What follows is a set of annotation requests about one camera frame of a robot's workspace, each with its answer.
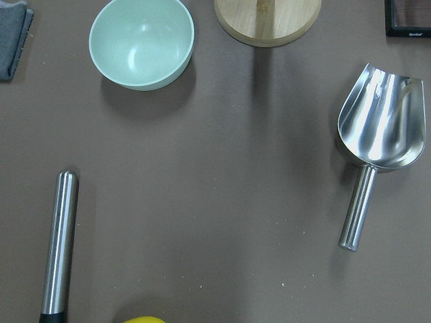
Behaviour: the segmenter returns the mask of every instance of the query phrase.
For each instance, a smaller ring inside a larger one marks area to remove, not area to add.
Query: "yellow fruit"
[[[159,318],[154,318],[152,316],[141,316],[140,318],[133,318],[124,323],[165,323]]]

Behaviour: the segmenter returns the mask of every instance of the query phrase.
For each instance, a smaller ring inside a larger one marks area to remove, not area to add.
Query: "gray cloth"
[[[15,70],[33,20],[33,11],[25,1],[6,3],[0,0],[0,80],[9,81]]]

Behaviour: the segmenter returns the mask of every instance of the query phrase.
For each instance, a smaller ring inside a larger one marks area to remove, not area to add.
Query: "wooden paper towel holder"
[[[274,47],[301,37],[314,24],[322,0],[214,0],[223,29],[252,46]]]

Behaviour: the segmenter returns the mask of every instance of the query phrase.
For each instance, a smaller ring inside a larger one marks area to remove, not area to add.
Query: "stainless steel scoop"
[[[360,168],[339,239],[341,247],[356,251],[377,172],[407,166],[424,149],[422,80],[368,64],[341,109],[338,134],[341,152]]]

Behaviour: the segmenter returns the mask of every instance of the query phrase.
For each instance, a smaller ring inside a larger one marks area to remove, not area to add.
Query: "mint green bowl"
[[[114,0],[94,20],[88,43],[101,74],[149,91],[180,76],[194,38],[193,20],[179,0]]]

